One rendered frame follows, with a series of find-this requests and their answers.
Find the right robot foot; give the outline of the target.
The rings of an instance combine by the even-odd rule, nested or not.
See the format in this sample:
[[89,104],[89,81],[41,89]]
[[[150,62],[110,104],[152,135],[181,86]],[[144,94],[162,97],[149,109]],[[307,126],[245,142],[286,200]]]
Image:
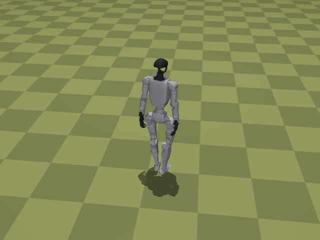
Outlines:
[[160,169],[160,171],[159,171],[159,174],[160,175],[163,175],[166,171],[168,171],[170,168],[172,167],[172,165],[171,164],[167,164],[167,166],[166,166],[166,169],[164,170],[164,168],[162,169]]

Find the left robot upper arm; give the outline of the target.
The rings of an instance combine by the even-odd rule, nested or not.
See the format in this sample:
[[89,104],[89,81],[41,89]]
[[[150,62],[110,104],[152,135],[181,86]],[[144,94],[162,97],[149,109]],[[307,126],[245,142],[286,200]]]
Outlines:
[[148,91],[149,91],[149,79],[150,79],[151,76],[146,76],[143,78],[142,80],[142,98],[143,100],[147,100],[149,98],[149,94],[148,94]]

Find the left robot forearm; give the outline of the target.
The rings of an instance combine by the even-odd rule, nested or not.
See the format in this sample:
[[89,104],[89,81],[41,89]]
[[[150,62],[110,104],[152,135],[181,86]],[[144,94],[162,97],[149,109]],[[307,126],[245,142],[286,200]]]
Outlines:
[[145,108],[146,108],[147,101],[145,99],[142,99],[142,94],[141,94],[141,98],[140,98],[139,112],[142,112],[142,115],[143,115],[145,113]]

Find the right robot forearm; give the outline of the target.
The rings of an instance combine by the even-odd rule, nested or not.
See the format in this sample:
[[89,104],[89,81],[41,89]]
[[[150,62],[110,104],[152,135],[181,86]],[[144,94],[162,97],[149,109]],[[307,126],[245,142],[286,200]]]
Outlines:
[[173,107],[171,110],[172,110],[172,116],[173,116],[173,123],[175,120],[177,120],[178,121],[177,123],[179,123],[179,102],[178,101],[175,103],[175,107]]

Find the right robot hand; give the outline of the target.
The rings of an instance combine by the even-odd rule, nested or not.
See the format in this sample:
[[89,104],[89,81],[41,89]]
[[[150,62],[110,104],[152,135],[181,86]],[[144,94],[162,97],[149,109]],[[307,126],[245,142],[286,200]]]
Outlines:
[[177,120],[175,120],[173,124],[174,124],[174,127],[173,127],[174,131],[171,132],[171,136],[175,135],[176,130],[178,129],[178,125],[179,125]]

